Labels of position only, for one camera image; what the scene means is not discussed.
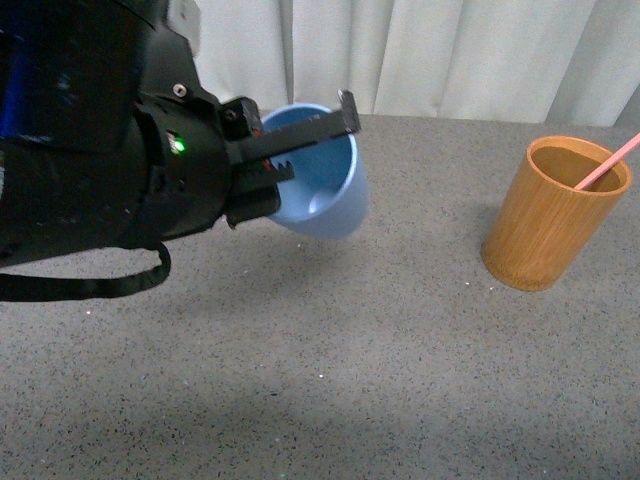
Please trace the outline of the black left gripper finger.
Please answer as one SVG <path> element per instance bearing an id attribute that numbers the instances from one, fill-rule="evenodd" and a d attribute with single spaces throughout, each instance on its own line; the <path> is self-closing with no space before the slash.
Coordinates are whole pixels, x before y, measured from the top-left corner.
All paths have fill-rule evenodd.
<path id="1" fill-rule="evenodd" d="M 239 164 L 255 162 L 358 133 L 361 124 L 353 93 L 340 90 L 338 97 L 338 110 L 235 142 L 234 161 Z"/>

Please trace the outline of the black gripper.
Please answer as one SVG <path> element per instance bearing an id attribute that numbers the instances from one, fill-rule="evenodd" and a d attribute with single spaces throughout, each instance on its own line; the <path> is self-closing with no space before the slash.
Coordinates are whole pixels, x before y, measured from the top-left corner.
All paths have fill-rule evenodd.
<path id="1" fill-rule="evenodd" d="M 167 1 L 1 5 L 1 264 L 151 248 L 280 207 L 293 165 L 239 164 L 255 104 L 198 79 Z"/>

